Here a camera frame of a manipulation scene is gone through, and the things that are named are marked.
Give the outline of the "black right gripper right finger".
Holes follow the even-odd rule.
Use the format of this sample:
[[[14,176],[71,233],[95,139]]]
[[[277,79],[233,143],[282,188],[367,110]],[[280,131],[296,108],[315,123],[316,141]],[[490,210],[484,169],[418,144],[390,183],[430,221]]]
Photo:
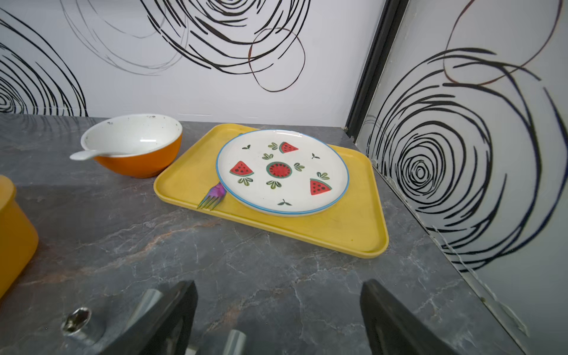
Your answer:
[[[455,354],[377,280],[362,284],[360,308],[373,354]]]

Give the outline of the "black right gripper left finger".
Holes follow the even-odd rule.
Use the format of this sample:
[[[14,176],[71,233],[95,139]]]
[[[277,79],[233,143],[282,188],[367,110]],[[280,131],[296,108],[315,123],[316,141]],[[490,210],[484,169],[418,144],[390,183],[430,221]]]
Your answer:
[[[198,291],[180,281],[102,354],[185,354],[191,337]]]

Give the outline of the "short socket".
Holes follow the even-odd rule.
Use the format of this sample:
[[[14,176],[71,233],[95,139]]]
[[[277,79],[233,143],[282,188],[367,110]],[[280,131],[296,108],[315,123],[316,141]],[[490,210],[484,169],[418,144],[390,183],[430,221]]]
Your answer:
[[[222,355],[244,355],[247,336],[236,329],[229,332]]]

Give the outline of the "small socket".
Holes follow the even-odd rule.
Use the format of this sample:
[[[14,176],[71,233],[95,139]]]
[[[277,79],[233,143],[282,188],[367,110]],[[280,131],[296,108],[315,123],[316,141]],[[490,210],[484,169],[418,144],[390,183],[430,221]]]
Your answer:
[[[104,335],[106,325],[99,315],[87,307],[76,309],[67,315],[61,326],[62,334],[84,346],[93,346]]]

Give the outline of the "yellow storage box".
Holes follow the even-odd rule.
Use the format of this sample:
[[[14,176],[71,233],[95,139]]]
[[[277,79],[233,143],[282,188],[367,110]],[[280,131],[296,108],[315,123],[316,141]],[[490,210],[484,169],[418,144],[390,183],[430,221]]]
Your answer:
[[[1,176],[1,297],[7,293],[38,247],[38,233],[16,201],[16,186]]]

